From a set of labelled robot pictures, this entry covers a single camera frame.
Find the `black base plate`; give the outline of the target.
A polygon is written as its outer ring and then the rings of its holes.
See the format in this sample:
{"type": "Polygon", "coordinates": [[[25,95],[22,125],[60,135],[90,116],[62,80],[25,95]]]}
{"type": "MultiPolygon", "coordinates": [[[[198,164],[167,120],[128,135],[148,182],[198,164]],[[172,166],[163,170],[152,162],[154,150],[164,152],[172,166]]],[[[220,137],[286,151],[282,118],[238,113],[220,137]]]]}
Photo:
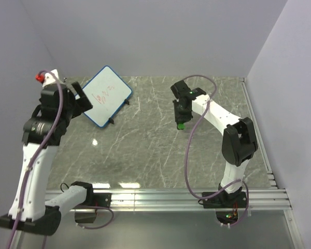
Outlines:
{"type": "Polygon", "coordinates": [[[229,208],[245,208],[247,206],[248,197],[244,191],[238,190],[234,193],[221,192],[215,197],[208,199],[199,199],[198,204],[204,209],[229,209],[229,208]]]}
{"type": "Polygon", "coordinates": [[[104,208],[110,208],[111,205],[111,196],[109,192],[105,193],[94,193],[88,206],[100,206],[104,208]]]}

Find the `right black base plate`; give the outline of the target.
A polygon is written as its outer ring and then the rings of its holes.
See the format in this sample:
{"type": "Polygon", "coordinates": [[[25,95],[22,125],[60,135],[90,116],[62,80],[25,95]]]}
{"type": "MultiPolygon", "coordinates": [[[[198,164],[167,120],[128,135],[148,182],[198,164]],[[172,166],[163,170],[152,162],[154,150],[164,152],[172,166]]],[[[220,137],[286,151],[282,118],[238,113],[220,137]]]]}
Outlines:
{"type": "Polygon", "coordinates": [[[245,208],[247,206],[248,197],[244,191],[238,190],[234,193],[221,192],[215,197],[208,199],[199,199],[198,204],[204,209],[229,209],[229,208],[245,208]]]}

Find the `green whiteboard eraser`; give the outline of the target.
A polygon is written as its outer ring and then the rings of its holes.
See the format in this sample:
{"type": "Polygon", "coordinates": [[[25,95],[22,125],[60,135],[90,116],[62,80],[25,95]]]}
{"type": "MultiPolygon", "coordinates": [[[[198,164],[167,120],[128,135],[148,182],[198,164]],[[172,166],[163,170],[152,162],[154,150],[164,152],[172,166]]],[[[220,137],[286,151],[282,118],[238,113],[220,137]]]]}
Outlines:
{"type": "Polygon", "coordinates": [[[185,124],[184,124],[184,123],[179,123],[179,124],[177,125],[177,129],[178,129],[178,130],[184,130],[184,129],[185,129],[185,124]]]}

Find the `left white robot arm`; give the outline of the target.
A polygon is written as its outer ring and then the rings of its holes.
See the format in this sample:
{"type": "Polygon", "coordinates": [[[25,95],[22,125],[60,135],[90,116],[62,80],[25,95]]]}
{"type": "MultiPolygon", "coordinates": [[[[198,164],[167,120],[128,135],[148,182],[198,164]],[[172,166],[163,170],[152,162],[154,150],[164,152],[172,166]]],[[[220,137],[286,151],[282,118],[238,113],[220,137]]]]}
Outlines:
{"type": "Polygon", "coordinates": [[[80,205],[88,209],[94,204],[93,186],[73,182],[64,193],[47,201],[47,182],[62,136],[71,119],[92,109],[92,104],[78,82],[72,83],[79,95],[76,99],[64,84],[43,87],[40,104],[23,127],[23,165],[15,200],[0,227],[43,236],[53,235],[61,219],[80,205]]]}

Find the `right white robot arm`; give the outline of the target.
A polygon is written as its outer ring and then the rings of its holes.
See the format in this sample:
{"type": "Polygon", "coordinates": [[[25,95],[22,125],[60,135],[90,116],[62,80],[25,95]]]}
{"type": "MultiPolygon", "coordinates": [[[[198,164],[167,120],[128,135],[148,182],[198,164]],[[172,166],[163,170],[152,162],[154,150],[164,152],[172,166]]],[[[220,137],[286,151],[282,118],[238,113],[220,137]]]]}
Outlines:
{"type": "Polygon", "coordinates": [[[200,115],[211,123],[222,135],[221,152],[225,159],[225,170],[219,190],[205,200],[217,200],[223,207],[231,207],[242,192],[245,169],[258,150],[258,142],[253,121],[241,118],[227,111],[201,88],[190,89],[184,80],[171,86],[174,94],[174,115],[178,130],[192,119],[192,114],[200,115]]]}

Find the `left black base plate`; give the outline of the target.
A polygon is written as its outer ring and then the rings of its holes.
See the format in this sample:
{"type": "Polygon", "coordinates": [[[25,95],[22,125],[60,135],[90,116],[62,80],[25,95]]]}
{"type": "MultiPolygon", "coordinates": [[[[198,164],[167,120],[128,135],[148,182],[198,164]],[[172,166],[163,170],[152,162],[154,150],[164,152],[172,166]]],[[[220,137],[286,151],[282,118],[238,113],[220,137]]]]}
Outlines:
{"type": "Polygon", "coordinates": [[[109,192],[105,193],[94,193],[88,206],[100,206],[104,208],[110,208],[111,205],[111,196],[109,192]]]}

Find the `aluminium rail frame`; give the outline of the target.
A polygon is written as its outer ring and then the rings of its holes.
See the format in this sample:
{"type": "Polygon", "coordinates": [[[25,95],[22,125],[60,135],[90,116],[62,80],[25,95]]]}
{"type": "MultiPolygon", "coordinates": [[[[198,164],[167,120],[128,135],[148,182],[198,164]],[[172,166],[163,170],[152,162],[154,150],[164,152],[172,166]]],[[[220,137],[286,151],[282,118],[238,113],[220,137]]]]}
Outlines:
{"type": "Polygon", "coordinates": [[[291,204],[270,185],[270,166],[240,78],[123,76],[133,90],[113,123],[100,128],[84,113],[62,136],[47,182],[47,201],[73,182],[109,192],[110,208],[78,205],[51,236],[25,233],[23,248],[302,248],[291,234],[291,204]],[[176,128],[171,86],[184,80],[217,104],[253,121],[258,150],[248,162],[245,208],[204,209],[225,170],[222,135],[193,113],[176,128]]]}

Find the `blue framed whiteboard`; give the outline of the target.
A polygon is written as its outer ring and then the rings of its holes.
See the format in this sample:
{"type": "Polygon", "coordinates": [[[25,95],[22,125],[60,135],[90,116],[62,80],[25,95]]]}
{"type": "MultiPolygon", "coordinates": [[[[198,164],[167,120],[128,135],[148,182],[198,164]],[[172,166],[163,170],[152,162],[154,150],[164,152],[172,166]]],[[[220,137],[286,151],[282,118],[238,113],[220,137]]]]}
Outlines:
{"type": "Polygon", "coordinates": [[[129,104],[133,93],[132,88],[108,65],[93,76],[82,90],[93,105],[84,114],[100,128],[113,123],[115,114],[124,104],[129,104]]]}

